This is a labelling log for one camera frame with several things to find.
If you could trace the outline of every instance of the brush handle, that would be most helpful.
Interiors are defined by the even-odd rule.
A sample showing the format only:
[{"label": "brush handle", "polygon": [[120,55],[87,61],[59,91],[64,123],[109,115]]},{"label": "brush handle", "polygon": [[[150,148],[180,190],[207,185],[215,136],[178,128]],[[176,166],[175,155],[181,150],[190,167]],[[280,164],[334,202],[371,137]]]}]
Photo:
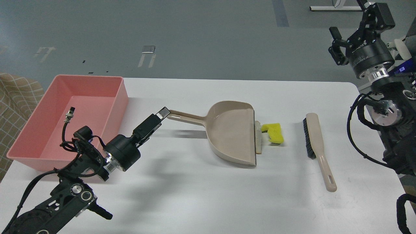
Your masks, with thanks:
[{"label": "brush handle", "polygon": [[319,124],[318,115],[315,113],[306,114],[306,123],[308,126],[309,139],[313,152],[316,154],[316,158],[321,168],[322,177],[324,178],[325,187],[329,192],[335,192],[337,190],[337,184],[335,183],[331,169],[329,168],[328,161],[324,154],[324,139],[322,137],[321,125]]}]

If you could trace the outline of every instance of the brush bristles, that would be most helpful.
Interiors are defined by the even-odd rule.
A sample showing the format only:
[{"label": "brush bristles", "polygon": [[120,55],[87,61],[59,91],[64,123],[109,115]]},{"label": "brush bristles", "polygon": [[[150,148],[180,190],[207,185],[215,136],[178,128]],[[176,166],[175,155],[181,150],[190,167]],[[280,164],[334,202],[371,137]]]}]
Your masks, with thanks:
[{"label": "brush bristles", "polygon": [[303,130],[305,131],[306,151],[308,152],[308,157],[311,159],[316,159],[316,154],[312,149],[311,141],[309,139],[308,123],[306,121],[306,118],[303,120]]}]

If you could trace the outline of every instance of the brush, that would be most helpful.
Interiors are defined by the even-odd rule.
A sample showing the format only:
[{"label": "brush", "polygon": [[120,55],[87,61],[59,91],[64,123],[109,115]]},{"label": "brush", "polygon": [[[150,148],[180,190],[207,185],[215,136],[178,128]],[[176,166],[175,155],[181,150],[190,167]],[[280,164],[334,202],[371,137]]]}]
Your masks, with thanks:
[{"label": "brush", "polygon": [[303,120],[303,128],[305,131],[308,157],[311,159],[318,158],[325,187],[329,192],[335,192],[337,185],[335,184],[334,177],[324,154],[324,139],[322,138],[318,115],[315,113],[306,114],[306,118]]}]

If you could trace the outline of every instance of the pink plastic bin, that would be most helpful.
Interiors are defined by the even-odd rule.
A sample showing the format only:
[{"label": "pink plastic bin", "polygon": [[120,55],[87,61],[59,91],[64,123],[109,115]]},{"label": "pink plastic bin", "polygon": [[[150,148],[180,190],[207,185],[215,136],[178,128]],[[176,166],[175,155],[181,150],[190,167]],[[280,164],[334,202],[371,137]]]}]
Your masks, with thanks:
[{"label": "pink plastic bin", "polygon": [[[65,132],[66,140],[86,125],[107,143],[118,134],[128,100],[122,77],[58,75],[7,157],[39,171],[62,168],[76,156],[59,147],[69,108],[75,107],[75,112]],[[97,138],[92,144],[102,150]]]}]

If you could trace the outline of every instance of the plaid fabric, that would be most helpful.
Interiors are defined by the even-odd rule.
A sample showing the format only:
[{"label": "plaid fabric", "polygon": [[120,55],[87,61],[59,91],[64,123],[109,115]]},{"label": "plaid fabric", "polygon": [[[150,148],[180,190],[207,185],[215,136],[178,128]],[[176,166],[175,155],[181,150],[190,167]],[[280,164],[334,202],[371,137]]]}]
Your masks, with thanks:
[{"label": "plaid fabric", "polygon": [[43,94],[37,81],[0,73],[0,181],[12,164],[6,153]]}]

